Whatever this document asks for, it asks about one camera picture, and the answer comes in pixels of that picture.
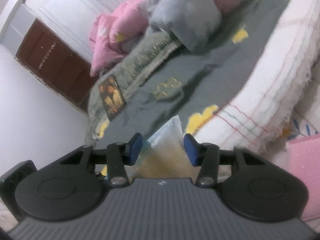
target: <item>pink box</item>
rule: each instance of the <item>pink box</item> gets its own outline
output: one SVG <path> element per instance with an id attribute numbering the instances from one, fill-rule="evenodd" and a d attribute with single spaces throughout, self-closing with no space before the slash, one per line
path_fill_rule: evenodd
<path id="1" fill-rule="evenodd" d="M 320 134 L 287 142 L 288 171 L 309 190 L 303 220 L 320 218 Z"/>

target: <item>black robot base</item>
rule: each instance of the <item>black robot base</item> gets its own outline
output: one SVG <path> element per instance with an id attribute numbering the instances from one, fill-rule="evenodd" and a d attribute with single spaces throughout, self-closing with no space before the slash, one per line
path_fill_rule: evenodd
<path id="1" fill-rule="evenodd" d="M 184 147 L 191 179 L 134 179 L 142 147 L 128 143 L 104 150 L 84 145 L 37 171 L 31 161 L 0 177 L 0 197 L 19 220 L 3 237 L 12 240 L 305 240 L 315 232 L 299 217 L 308 201 L 296 177 L 246 149 L 220 150 L 189 134 Z M 95 172 L 106 164 L 107 178 Z M 219 165 L 232 175 L 218 183 Z"/>

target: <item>brown wooden door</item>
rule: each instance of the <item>brown wooden door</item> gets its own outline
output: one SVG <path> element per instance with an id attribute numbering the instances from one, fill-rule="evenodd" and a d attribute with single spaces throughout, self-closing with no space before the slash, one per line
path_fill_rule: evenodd
<path id="1" fill-rule="evenodd" d="M 17 54 L 18 59 L 48 86 L 87 111 L 89 92 L 97 78 L 90 64 L 36 20 Z"/>

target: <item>gray bedsheet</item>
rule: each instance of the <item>gray bedsheet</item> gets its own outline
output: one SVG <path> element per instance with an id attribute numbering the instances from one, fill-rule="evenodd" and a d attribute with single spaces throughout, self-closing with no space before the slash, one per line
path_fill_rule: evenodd
<path id="1" fill-rule="evenodd" d="M 184 130 L 192 114 L 227 104 L 248 80 L 289 1 L 251 0 L 223 19 L 202 53 L 174 52 L 127 100 L 96 147 L 127 142 L 136 132 L 147 139 L 174 115 Z M 248 38 L 235 44 L 241 28 Z"/>

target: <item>round black disc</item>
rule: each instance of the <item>round black disc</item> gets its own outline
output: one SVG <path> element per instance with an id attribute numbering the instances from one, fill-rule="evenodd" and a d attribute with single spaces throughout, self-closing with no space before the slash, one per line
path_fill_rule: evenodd
<path id="1" fill-rule="evenodd" d="M 15 197 L 24 213 L 40 220 L 69 220 L 100 202 L 101 182 L 86 171 L 66 166 L 44 168 L 18 184 Z"/>
<path id="2" fill-rule="evenodd" d="M 247 166 L 221 188 L 226 204 L 253 220 L 277 222 L 302 215 L 308 190 L 297 178 L 269 165 Z"/>

